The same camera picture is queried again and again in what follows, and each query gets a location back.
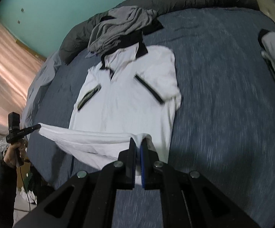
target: pink curtain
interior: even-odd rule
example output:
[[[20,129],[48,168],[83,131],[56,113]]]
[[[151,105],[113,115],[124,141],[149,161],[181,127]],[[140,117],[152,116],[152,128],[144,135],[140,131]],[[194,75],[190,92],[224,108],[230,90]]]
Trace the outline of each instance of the pink curtain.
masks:
[[[15,43],[0,23],[0,134],[8,133],[8,113],[22,113],[28,88],[42,62]]]

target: screw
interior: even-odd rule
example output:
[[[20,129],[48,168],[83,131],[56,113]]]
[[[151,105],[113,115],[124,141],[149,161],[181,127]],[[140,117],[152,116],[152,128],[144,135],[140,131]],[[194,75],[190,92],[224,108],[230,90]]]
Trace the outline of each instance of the screw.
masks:
[[[153,165],[157,168],[161,168],[161,167],[163,167],[164,164],[162,161],[155,161],[155,163]]]
[[[76,176],[77,176],[78,178],[84,178],[85,176],[87,176],[87,172],[85,172],[84,170],[80,170],[80,171],[76,174]]]
[[[120,168],[120,167],[122,167],[122,166],[124,165],[124,163],[123,163],[122,161],[115,161],[115,162],[113,163],[113,165],[114,165],[114,167],[116,167],[116,168]]]
[[[196,170],[191,171],[189,174],[192,178],[199,178],[200,176],[200,173],[197,172]]]

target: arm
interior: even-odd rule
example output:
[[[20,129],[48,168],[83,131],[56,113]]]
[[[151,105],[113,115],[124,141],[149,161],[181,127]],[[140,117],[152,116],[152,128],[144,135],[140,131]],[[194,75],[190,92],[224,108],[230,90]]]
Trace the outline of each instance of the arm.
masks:
[[[14,203],[16,197],[17,173],[15,149],[20,156],[25,153],[22,142],[9,146],[3,161],[0,161],[0,227],[12,227],[14,223]]]

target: curtain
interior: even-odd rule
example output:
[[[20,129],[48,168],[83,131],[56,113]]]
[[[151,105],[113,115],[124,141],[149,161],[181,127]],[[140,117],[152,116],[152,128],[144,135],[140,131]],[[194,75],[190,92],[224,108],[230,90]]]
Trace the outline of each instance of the curtain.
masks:
[[[8,134],[8,113],[22,113],[28,88],[41,65],[0,23],[0,135]]]

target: mattress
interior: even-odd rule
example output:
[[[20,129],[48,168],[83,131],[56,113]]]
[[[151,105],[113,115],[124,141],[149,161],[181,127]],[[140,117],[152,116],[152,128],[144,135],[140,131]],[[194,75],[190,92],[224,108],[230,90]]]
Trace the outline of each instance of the mattress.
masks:
[[[257,41],[275,23],[244,8],[186,9],[160,16],[164,29],[146,45],[174,51],[182,104],[176,113],[168,163],[200,171],[261,227],[275,224],[275,83]],[[87,76],[100,62],[83,50],[56,73],[35,123],[67,128]],[[31,134],[28,156],[46,181],[61,186],[94,169]],[[159,191],[117,191],[113,227],[162,227]]]

